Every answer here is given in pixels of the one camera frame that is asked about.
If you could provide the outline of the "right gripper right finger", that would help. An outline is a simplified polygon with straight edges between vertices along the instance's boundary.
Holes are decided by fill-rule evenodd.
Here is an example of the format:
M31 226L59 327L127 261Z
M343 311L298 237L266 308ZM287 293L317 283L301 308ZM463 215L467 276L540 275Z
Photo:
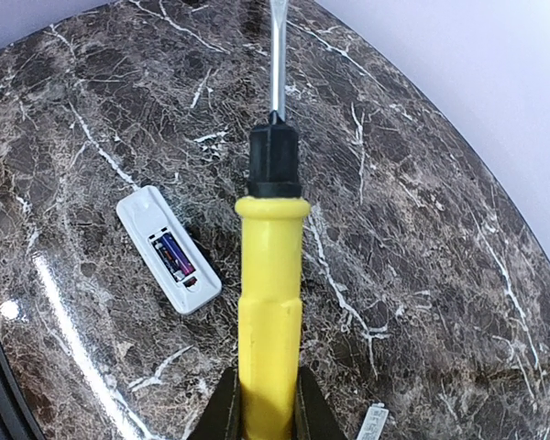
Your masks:
M300 367L293 409L293 438L347 440L325 400L314 373Z

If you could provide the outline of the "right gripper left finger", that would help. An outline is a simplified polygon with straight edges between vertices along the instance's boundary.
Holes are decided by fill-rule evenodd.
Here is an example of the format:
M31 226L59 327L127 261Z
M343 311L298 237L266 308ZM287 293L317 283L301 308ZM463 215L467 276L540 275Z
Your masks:
M241 388L237 370L226 368L195 427L201 440L242 438Z

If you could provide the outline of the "white battery cover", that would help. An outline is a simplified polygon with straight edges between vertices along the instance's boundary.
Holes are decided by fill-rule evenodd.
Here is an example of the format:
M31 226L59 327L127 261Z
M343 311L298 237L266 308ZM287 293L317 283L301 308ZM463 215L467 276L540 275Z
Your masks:
M357 440L379 440L388 415L389 410L383 403L371 404L358 432Z

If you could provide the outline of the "white remote control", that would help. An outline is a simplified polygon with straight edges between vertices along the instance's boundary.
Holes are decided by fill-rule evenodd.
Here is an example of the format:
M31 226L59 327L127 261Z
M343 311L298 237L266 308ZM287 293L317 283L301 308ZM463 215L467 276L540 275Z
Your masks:
M177 313L191 314L221 293L221 280L157 187L123 198L116 213Z

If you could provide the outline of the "yellow handled screwdriver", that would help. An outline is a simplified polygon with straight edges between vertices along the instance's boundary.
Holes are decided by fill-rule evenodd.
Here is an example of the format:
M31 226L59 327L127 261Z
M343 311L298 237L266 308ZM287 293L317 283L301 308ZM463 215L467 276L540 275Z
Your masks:
M270 110L249 135L242 220L238 377L246 439L292 436L302 327L303 220L299 139L285 115L288 2L270 2Z

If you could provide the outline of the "blue battery in remote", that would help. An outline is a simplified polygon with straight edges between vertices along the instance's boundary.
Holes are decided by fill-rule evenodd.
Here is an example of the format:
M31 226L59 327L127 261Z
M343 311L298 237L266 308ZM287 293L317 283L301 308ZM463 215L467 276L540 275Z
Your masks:
M171 233L155 239L152 246L176 281L182 281L194 273L194 265Z

